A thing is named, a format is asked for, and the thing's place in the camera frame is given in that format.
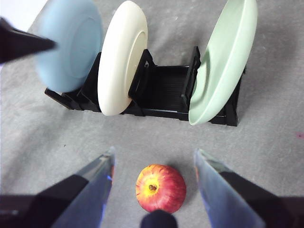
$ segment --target blue plate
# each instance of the blue plate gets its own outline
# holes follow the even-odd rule
[[[37,55],[42,82],[56,92],[80,88],[103,44],[101,18],[91,0],[52,0],[43,12],[39,35],[57,43]]]

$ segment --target white plate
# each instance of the white plate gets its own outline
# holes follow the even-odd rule
[[[147,44],[143,11],[134,2],[125,1],[110,22],[100,57],[97,92],[104,115],[117,115],[129,106],[130,85]]]

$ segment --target black object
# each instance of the black object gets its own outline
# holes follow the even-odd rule
[[[84,85],[73,92],[45,94],[68,109],[101,112],[97,100],[99,53]],[[157,66],[145,49],[129,90],[132,102],[121,114],[158,116],[188,121],[190,99],[200,67],[200,51],[195,47],[189,66]],[[223,109],[210,120],[213,124],[237,126],[237,104],[240,81]]]
[[[0,63],[54,47],[54,41],[15,29],[0,18]]]
[[[155,210],[142,219],[141,228],[177,228],[177,222],[173,215]]]

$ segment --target dish rack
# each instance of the dish rack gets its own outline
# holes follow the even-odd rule
[[[101,112],[97,96],[100,56],[101,53],[98,53],[81,88],[61,95],[47,88],[45,94],[70,110]],[[190,99],[200,64],[198,47],[194,47],[189,66],[157,66],[149,50],[145,49],[128,93],[132,102],[121,114],[188,121]],[[210,120],[211,123],[237,126],[241,78],[225,106]]]

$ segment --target gray floor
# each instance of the gray floor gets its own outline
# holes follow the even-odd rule
[[[106,30],[122,0],[95,0]],[[158,65],[188,64],[201,52],[224,0],[135,0],[146,14],[148,47]],[[135,181],[150,163],[170,164],[188,192],[181,228],[210,227],[193,171],[200,147],[280,196],[304,195],[304,0],[258,0],[256,39],[243,79],[238,127],[190,126],[173,119],[69,111],[44,95],[33,57],[1,72],[1,192],[37,193],[110,146],[119,152],[103,227],[136,228],[146,212]],[[32,27],[36,32],[37,23]]]

